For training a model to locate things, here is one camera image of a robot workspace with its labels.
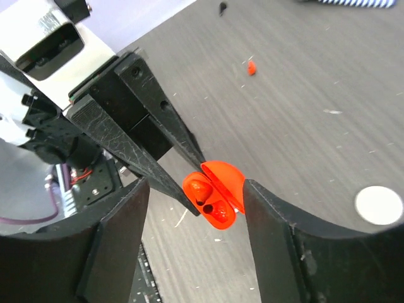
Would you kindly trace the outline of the orange earbud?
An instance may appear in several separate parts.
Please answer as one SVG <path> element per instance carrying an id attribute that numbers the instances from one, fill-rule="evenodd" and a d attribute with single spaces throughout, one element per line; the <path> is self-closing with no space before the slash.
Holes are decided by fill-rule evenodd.
<path id="1" fill-rule="evenodd" d="M 203 205 L 213 192 L 213 188 L 209 183 L 196 179 L 191 180 L 189 187 L 198 205 Z"/>
<path id="2" fill-rule="evenodd" d="M 257 71 L 256 64 L 253 61 L 249 61 L 247 63 L 247 72 L 248 72 L 249 76 L 255 75 L 256 71 Z"/>

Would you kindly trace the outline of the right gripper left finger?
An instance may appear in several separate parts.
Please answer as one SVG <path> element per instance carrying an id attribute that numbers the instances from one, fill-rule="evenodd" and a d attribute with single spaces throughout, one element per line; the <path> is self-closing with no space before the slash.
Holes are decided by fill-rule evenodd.
<path id="1" fill-rule="evenodd" d="M 2 302 L 67 302 L 72 284 L 63 273 L 63 251 L 69 239 L 47 228 L 1 237 Z"/>

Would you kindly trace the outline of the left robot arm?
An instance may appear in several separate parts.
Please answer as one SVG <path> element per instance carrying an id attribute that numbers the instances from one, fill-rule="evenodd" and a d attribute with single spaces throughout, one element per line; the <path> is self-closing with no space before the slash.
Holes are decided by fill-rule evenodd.
<path id="1" fill-rule="evenodd" d="M 101 171 L 102 153 L 109 152 L 122 167 L 199 215 L 158 161 L 171 149 L 195 167 L 205 158 L 141 56 L 111 57 L 70 91 L 67 113 L 5 59 L 1 71 L 22 89 L 16 104 L 23 108 L 23 149 L 46 163 L 78 170 L 87 186 Z"/>

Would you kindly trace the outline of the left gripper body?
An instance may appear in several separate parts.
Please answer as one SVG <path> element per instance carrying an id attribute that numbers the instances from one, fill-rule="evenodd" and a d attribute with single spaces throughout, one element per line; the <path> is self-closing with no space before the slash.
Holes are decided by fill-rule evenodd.
<path id="1" fill-rule="evenodd" d="M 137 58 L 139 55 L 134 52 L 113 56 L 72 89 L 69 98 L 75 104 L 84 95 L 91 95 L 135 143 L 159 160 L 172 148 L 172 144 L 152 122 L 149 111 L 115 72 L 122 63 L 131 63 Z"/>

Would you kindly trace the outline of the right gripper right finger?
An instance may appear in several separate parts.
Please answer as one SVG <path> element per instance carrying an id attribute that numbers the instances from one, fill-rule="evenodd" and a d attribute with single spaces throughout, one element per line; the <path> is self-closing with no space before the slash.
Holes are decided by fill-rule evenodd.
<path id="1" fill-rule="evenodd" d="M 403 225 L 348 229 L 250 179 L 243 195 L 262 302 L 403 301 Z"/>

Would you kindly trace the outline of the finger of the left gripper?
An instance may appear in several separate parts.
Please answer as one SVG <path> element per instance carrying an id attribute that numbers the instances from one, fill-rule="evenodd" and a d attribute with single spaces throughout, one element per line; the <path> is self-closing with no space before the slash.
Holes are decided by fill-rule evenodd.
<path id="1" fill-rule="evenodd" d="M 205 157 L 181 116 L 171 104 L 146 61 L 134 52 L 126 52 L 114 72 L 147 111 L 150 126 L 136 125 L 148 145 L 158 149 L 161 158 L 175 148 L 190 164 L 201 164 Z"/>
<path id="2" fill-rule="evenodd" d="M 193 215 L 200 212 L 169 173 L 89 95 L 68 110 L 68 119 L 88 137 L 122 161 L 130 171 L 146 177 L 153 187 L 178 200 Z"/>

